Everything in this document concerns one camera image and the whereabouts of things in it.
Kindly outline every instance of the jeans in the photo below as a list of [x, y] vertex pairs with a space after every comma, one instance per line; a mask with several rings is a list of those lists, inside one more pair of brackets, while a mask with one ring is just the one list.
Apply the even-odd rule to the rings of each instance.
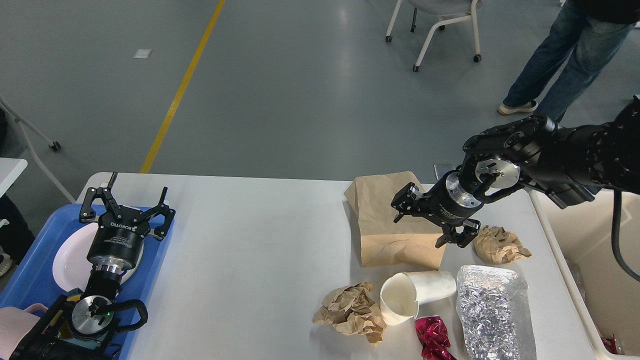
[[586, 15], [567, 0], [549, 36], [538, 46], [511, 85], [503, 104], [519, 107], [540, 96], [569, 58], [566, 67], [540, 102], [536, 113], [561, 120], [566, 109], [598, 77], [635, 24], [613, 24]]

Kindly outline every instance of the chair wheel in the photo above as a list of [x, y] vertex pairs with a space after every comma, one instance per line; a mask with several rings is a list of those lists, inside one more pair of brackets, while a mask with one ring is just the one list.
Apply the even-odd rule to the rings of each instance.
[[49, 148], [51, 148], [51, 150], [53, 150], [54, 152], [60, 150], [61, 147], [62, 146], [60, 146], [59, 142], [53, 142], [53, 145], [49, 145]]

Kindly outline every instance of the white sticker on floor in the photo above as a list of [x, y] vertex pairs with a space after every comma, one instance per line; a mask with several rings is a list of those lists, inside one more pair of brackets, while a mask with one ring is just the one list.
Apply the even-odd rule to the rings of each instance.
[[151, 49], [138, 49], [136, 54], [133, 56], [134, 59], [147, 59], [151, 54]]

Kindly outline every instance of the aluminum foil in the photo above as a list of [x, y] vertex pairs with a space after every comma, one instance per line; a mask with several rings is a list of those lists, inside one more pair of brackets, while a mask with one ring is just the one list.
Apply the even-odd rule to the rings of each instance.
[[535, 360], [527, 282], [515, 271], [465, 265], [456, 309], [471, 359]]

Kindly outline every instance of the paper cup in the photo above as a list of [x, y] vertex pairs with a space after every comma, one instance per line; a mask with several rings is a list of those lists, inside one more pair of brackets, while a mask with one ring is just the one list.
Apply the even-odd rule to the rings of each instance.
[[36, 311], [47, 311], [42, 304], [33, 304], [27, 309], [3, 307], [0, 309], [0, 358], [9, 359], [22, 338], [40, 319], [32, 314]]
[[405, 273], [388, 278], [380, 289], [380, 311], [387, 325], [397, 325], [418, 315], [415, 286]]
[[404, 273], [415, 286], [418, 304], [450, 297], [456, 293], [456, 280], [448, 271], [421, 271]]

